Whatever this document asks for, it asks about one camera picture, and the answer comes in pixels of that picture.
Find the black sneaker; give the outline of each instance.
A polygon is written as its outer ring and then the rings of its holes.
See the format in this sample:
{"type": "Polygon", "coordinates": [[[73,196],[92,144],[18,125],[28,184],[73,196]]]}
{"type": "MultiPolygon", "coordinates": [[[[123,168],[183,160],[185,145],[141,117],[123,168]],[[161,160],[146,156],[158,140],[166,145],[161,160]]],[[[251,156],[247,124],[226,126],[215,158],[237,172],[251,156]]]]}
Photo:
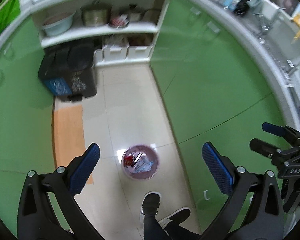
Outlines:
{"type": "Polygon", "coordinates": [[[169,222],[174,221],[178,225],[180,225],[182,222],[186,221],[188,217],[190,216],[191,211],[188,207],[183,207],[178,209],[177,211],[173,212],[171,215],[165,217],[164,219],[161,219],[159,221],[159,225],[164,229],[169,222]]]}
{"type": "Polygon", "coordinates": [[[159,192],[150,191],[148,192],[142,202],[140,211],[140,222],[143,223],[145,215],[154,215],[158,213],[158,208],[160,206],[161,194],[159,192]]]}

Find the black pants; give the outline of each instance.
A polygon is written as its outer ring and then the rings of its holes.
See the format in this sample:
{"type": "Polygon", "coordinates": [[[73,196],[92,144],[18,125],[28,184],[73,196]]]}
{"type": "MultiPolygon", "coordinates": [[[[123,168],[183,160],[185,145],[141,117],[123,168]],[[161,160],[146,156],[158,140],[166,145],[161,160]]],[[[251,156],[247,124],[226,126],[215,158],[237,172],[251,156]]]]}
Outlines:
{"type": "Polygon", "coordinates": [[[152,215],[146,215],[143,224],[144,240],[197,240],[200,236],[179,226],[174,221],[171,221],[165,227],[165,230],[169,234],[167,235],[152,215]]]}

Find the blue gripper pad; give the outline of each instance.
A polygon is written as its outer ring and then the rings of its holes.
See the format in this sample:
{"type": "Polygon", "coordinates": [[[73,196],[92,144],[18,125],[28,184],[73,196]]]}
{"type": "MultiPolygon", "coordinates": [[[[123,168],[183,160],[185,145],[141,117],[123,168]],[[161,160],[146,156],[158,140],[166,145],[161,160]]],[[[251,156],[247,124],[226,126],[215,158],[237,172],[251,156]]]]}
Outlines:
{"type": "Polygon", "coordinates": [[[93,143],[82,155],[83,159],[77,169],[72,173],[69,181],[69,191],[73,195],[80,194],[87,183],[90,174],[100,159],[100,148],[93,143]]]}
{"type": "Polygon", "coordinates": [[[220,191],[228,196],[231,195],[234,178],[221,161],[220,154],[210,143],[205,143],[202,147],[202,157],[220,191]]]}
{"type": "Polygon", "coordinates": [[[285,131],[284,131],[283,127],[280,127],[280,126],[277,126],[277,125],[274,125],[274,124],[271,124],[268,122],[265,122],[262,124],[262,129],[265,132],[274,134],[279,137],[282,137],[285,135],[285,131]]]}

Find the black trash bin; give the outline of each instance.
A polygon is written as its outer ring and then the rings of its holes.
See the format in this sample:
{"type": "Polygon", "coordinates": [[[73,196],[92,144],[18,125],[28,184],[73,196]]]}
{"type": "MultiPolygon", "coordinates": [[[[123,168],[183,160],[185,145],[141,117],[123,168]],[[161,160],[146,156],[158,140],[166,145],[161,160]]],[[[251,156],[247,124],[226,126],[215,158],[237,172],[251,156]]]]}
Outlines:
{"type": "Polygon", "coordinates": [[[39,79],[62,101],[79,101],[97,93],[93,42],[71,43],[46,52],[39,79]]]}

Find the tiled floor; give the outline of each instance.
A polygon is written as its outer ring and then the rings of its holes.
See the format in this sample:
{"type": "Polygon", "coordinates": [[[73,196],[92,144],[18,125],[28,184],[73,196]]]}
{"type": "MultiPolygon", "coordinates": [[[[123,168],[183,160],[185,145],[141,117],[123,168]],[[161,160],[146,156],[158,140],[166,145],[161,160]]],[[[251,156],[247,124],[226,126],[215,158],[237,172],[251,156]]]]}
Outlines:
{"type": "MultiPolygon", "coordinates": [[[[182,226],[199,233],[199,224],[178,150],[161,97],[148,65],[104,68],[98,71],[98,93],[82,101],[85,146],[100,146],[94,183],[76,201],[106,240],[141,240],[139,221],[143,196],[162,195],[157,219],[188,206],[192,214],[182,226]],[[135,144],[153,147],[160,166],[154,177],[134,181],[121,169],[125,149],[135,144]]],[[[72,106],[57,101],[56,109],[72,106]]]]}

